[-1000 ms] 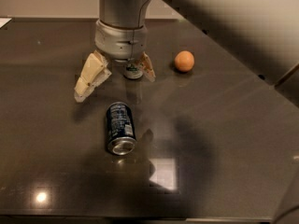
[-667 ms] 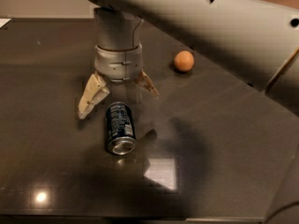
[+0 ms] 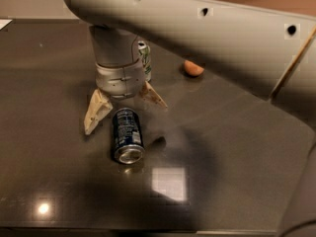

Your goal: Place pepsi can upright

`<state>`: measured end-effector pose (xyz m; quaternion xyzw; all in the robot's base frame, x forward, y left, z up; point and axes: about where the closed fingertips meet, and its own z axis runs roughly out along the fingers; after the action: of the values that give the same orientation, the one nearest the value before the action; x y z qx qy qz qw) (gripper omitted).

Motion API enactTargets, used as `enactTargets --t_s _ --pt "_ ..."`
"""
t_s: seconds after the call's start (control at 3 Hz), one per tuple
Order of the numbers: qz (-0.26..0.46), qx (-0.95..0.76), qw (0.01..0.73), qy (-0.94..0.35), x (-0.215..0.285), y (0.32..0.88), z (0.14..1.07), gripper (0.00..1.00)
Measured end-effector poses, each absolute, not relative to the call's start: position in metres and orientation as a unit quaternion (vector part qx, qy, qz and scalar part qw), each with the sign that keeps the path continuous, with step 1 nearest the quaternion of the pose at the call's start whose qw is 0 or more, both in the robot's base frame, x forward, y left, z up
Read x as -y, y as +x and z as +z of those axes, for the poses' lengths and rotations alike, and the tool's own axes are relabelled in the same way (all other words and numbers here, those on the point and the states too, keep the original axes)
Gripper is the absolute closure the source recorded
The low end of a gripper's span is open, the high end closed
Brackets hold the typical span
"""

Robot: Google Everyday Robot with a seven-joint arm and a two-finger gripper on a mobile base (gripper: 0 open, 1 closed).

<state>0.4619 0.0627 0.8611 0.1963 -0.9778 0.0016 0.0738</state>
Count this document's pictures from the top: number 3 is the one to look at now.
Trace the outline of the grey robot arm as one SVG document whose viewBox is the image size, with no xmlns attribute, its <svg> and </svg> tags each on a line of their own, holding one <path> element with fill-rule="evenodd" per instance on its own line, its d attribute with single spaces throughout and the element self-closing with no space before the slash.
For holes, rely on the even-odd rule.
<svg viewBox="0 0 316 237">
<path fill-rule="evenodd" d="M 79 19 L 124 29 L 316 127 L 316 18 L 216 0 L 64 0 Z"/>
</svg>

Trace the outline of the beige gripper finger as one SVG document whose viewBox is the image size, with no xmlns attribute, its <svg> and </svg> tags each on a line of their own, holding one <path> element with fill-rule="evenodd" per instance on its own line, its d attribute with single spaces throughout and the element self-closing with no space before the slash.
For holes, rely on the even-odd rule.
<svg viewBox="0 0 316 237">
<path fill-rule="evenodd" d="M 96 89 L 91 97 L 87 113 L 84 118 L 84 131 L 90 135 L 98 123 L 113 109 L 110 98 L 100 89 Z"/>
<path fill-rule="evenodd" d="M 148 81 L 145 81 L 141 90 L 139 91 L 140 97 L 151 104 L 157 105 L 163 109 L 167 109 L 168 106 L 160 95 L 154 90 Z"/>
</svg>

